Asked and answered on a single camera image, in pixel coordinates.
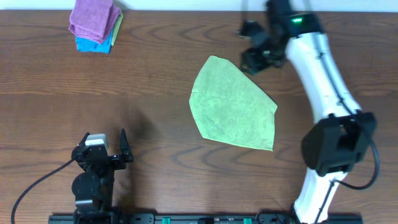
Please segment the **green microfiber cloth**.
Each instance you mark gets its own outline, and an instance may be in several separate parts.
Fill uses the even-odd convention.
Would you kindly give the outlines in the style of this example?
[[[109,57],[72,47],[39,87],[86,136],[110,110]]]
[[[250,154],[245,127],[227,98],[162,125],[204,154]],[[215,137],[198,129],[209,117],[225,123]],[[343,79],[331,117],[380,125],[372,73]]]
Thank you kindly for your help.
[[[208,58],[189,105],[203,138],[273,150],[277,104],[229,60]]]

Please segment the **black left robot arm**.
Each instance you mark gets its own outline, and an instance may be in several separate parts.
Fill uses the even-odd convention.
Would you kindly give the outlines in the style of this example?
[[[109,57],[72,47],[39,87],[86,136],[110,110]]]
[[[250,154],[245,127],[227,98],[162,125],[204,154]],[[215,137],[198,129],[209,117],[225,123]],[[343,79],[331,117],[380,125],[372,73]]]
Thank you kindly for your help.
[[[72,159],[84,170],[72,183],[76,210],[73,223],[128,223],[129,218],[112,206],[114,172],[133,161],[126,132],[121,130],[120,153],[108,155],[105,134],[86,133],[72,150]]]

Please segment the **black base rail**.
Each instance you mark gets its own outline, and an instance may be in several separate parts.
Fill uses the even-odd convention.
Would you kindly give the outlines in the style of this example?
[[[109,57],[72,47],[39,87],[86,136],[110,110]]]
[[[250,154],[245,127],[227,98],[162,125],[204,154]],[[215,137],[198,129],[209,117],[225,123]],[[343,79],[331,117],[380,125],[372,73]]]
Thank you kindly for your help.
[[[260,213],[258,215],[154,215],[151,213],[135,213],[124,218],[106,217],[91,220],[73,215],[51,215],[48,220],[48,224],[279,224],[297,222],[294,217],[283,213]]]

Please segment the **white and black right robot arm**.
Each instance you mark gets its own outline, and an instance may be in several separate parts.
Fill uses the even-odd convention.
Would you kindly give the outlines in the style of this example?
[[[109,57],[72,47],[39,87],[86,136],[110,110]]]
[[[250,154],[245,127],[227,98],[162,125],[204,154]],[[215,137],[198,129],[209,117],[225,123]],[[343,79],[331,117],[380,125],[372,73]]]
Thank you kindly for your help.
[[[327,34],[310,3],[305,12],[288,1],[267,1],[268,28],[248,18],[242,2],[239,35],[251,46],[241,54],[242,72],[257,75],[290,62],[305,89],[313,114],[313,128],[302,139],[307,167],[298,199],[290,211],[278,215],[281,223],[361,223],[360,215],[329,214],[328,208],[345,177],[363,160],[367,150],[374,158],[373,184],[380,170],[373,133],[374,115],[363,112],[345,85],[330,51]]]

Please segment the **folded yellow-green cloth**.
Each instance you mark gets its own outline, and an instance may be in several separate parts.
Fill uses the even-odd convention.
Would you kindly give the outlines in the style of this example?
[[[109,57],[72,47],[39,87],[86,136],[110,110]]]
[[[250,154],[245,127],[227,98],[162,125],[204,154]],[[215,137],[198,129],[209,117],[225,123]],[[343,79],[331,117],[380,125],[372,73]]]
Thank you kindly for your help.
[[[112,35],[112,39],[111,39],[111,45],[113,46],[116,42],[117,36],[118,36],[118,32],[121,26],[123,20],[123,12],[120,11],[118,18],[116,19],[116,22],[114,24],[113,27],[113,35]]]

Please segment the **folded blue cloth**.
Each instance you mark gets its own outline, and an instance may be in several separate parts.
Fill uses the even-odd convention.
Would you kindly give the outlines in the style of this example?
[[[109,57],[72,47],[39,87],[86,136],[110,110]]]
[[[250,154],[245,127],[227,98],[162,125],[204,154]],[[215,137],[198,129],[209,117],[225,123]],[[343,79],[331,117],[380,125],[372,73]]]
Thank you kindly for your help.
[[[94,42],[89,39],[85,39],[82,37],[75,37],[75,43],[77,51],[79,52],[97,52],[97,53],[104,53],[108,54],[111,50],[111,41],[113,37],[113,30],[110,32],[108,37],[102,44]]]

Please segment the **folded purple cloth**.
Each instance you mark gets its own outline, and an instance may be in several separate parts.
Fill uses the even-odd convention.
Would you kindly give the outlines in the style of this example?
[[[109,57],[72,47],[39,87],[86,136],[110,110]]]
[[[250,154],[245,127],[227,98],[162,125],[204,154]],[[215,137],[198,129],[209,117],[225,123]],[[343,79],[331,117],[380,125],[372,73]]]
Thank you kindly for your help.
[[[77,37],[102,44],[120,13],[113,0],[76,0],[70,14],[69,30]]]

